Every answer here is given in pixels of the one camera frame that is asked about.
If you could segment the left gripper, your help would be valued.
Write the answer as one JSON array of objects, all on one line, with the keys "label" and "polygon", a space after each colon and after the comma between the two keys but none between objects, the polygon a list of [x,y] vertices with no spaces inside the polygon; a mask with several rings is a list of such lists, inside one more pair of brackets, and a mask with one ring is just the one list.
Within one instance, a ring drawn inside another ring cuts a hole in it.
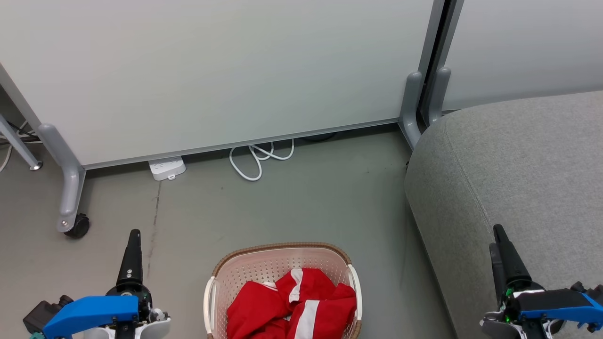
[{"label": "left gripper", "polygon": [[134,295],[139,299],[136,320],[101,325],[84,331],[85,339],[163,339],[170,332],[171,318],[166,311],[153,307],[149,289],[143,283],[141,233],[131,230],[123,253],[116,286],[107,295]]}]

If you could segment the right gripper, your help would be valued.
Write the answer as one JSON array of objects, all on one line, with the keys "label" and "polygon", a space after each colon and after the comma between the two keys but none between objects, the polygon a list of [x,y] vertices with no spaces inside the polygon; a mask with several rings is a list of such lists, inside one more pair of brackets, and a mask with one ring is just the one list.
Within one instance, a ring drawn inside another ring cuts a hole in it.
[{"label": "right gripper", "polygon": [[493,226],[495,242],[489,257],[495,283],[497,311],[484,314],[481,331],[491,339],[552,339],[566,324],[562,320],[514,320],[506,311],[506,301],[515,292],[540,292],[545,288],[533,282],[513,242],[502,225]]}]

